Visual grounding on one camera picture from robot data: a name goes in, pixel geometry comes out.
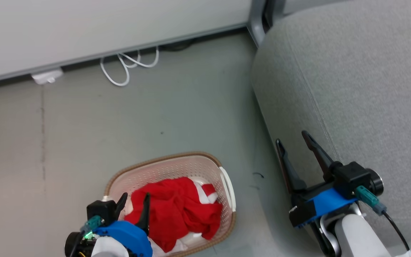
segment grey floor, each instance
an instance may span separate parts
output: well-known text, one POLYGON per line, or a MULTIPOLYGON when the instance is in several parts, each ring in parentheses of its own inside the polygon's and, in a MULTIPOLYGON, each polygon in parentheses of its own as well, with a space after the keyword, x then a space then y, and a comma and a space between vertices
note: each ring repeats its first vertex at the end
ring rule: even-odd
MULTIPOLYGON (((238 213, 231 236, 195 256, 321 256, 288 221, 288 197, 249 82, 255 51, 241 33, 162 52, 156 67, 132 69, 123 88, 98 65, 50 85, 0 86, 0 257, 64 256, 66 236, 85 222, 85 207, 102 197, 113 174, 191 150, 222 162, 238 213)), ((123 79, 119 63, 107 67, 123 79)))

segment brown basket rim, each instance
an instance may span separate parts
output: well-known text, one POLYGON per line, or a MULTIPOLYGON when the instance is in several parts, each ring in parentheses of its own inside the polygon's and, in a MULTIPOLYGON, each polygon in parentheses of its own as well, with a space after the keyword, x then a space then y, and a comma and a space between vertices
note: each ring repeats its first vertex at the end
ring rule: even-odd
MULTIPOLYGON (((111 189, 112 184, 115 182, 115 180, 119 176, 121 176, 122 174, 125 174, 126 172, 132 171, 133 169, 137 169, 139 167, 142 167, 142 166, 145 166, 145 165, 148 165, 148 164, 152 164, 152 163, 155 163, 155 162, 165 161, 165 160, 168 160, 168 159, 174 159, 174 158, 179 158, 179 157, 186 157, 186 156, 204 156, 204 157, 207 157, 207 158, 211 159, 213 162, 215 162, 215 164, 218 167, 222 166, 220 161, 218 161, 218 159, 215 158, 215 156, 211 155, 210 153, 206 153, 206 152, 196 151, 196 152, 186 152, 186 153, 178 153, 178 154, 175 154, 175 155, 163 156, 163 157, 151 159, 151 160, 148 160, 148 161, 140 162, 140 163, 137 163, 135 165, 132 165, 132 166, 129 166, 127 168, 124 168, 124 169, 120 170, 107 183, 106 189, 104 190, 104 195, 109 195, 109 191, 111 189)), ((169 255, 169 257, 184 257, 184 256, 187 256, 187 255, 196 253, 196 252, 200 252, 202 250, 205 250, 209 247, 212 247, 216 244, 221 243, 224 239, 229 237, 231 232, 233 232, 236 217, 237 217, 236 212, 233 212, 233 214, 231 215, 230 226, 229 226, 228 230, 226 231, 226 233, 223 236, 220 236, 219 238, 213 239, 205 245, 194 247, 194 248, 186 250, 186 251, 173 253, 173 254, 169 255)))

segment white cable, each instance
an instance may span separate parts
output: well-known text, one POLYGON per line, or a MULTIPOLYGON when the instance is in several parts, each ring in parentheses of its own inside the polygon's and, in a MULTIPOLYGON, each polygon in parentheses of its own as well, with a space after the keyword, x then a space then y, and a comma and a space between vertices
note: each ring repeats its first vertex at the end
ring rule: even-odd
POLYGON ((101 69, 102 69, 102 71, 104 72, 104 75, 106 75, 106 77, 108 78, 108 80, 109 80, 110 82, 112 82, 115 86, 126 86, 126 85, 129 83, 129 79, 130 79, 128 68, 132 69, 132 68, 137 67, 138 65, 140 65, 140 66, 142 66, 142 67, 145 67, 145 68, 152 68, 152 67, 154 67, 154 66, 158 63, 158 60, 159 60, 159 50, 158 50, 158 46, 157 46, 157 47, 156 47, 155 60, 153 61, 153 63, 148 64, 148 65, 147 65, 147 64, 143 64, 143 63, 140 62, 140 60, 141 60, 141 52, 140 52, 139 50, 137 51, 137 60, 134 60, 133 58, 127 56, 126 54, 124 54, 124 53, 122 53, 122 52, 119 52, 119 53, 117 54, 117 57, 118 57, 118 59, 120 60, 120 63, 121 63, 121 65, 123 65, 123 68, 125 69, 125 72, 126 72, 126 79, 125 79, 124 82, 122 82, 122 83, 115 82, 115 81, 109 76, 109 74, 107 73, 106 69, 104 68, 104 57, 102 57, 102 58, 101 58, 101 61, 100 61, 101 69), (132 65, 127 65, 127 64, 125 63, 125 61, 122 59, 122 56, 124 56, 126 59, 130 60, 131 62, 133 62, 133 64, 132 64, 132 65))

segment white basket handle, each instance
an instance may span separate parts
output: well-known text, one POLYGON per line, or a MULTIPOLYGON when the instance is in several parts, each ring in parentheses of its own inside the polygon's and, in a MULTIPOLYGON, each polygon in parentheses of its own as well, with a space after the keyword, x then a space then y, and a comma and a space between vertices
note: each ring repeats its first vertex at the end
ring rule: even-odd
POLYGON ((228 198, 229 206, 233 210, 233 212, 235 212, 235 194, 233 189, 233 183, 231 182, 231 179, 229 178, 226 170, 221 166, 219 166, 219 168, 222 171, 221 177, 223 185, 225 185, 225 192, 226 197, 228 198))

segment laundry basket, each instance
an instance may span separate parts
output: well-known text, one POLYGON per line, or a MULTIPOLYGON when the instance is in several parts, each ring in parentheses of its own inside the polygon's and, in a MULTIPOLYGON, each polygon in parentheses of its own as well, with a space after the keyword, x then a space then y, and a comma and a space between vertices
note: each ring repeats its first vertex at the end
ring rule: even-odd
MULTIPOLYGON (((233 184, 221 163, 214 156, 204 152, 189 152, 145 161, 119 171, 109 181, 104 192, 105 196, 117 200, 124 192, 131 195, 132 192, 148 183, 179 177, 189 177, 200 184, 212 184, 218 194, 218 202, 223 205, 223 210, 220 228, 210 241, 200 236, 191 236, 183 242, 188 249, 173 253, 169 255, 170 257, 182 257, 202 251, 220 243, 233 231, 235 225, 233 184)), ((131 211, 132 204, 128 198, 119 219, 122 220, 131 211)))

